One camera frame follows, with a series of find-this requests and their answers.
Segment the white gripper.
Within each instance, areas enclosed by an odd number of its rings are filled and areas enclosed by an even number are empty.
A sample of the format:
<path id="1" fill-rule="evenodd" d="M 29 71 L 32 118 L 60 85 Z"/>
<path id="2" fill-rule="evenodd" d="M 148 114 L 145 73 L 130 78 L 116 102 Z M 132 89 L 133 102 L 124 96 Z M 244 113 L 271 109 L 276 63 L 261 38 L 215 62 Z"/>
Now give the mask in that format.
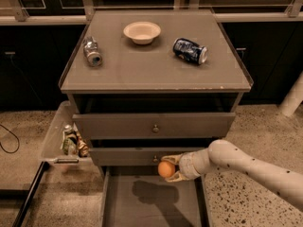
<path id="1" fill-rule="evenodd" d="M 173 165 L 179 166 L 179 171 L 175 172 L 172 176 L 167 177 L 167 183 L 177 183 L 184 180 L 194 180 L 201 176 L 193 164 L 193 152 L 167 155 L 161 158 L 162 162 L 169 162 Z"/>

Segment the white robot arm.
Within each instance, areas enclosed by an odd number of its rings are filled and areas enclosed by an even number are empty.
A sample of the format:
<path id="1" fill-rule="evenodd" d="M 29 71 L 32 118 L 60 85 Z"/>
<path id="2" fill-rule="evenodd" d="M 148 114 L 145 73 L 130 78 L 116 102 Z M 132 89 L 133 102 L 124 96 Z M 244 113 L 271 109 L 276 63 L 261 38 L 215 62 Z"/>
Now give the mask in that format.
<path id="1" fill-rule="evenodd" d="M 179 167 L 178 171 L 165 177 L 168 183 L 195 180 L 211 172 L 234 170 L 303 211 L 302 174 L 261 161 L 226 140 L 215 140 L 208 148 L 197 151 L 163 156 L 161 161 Z"/>

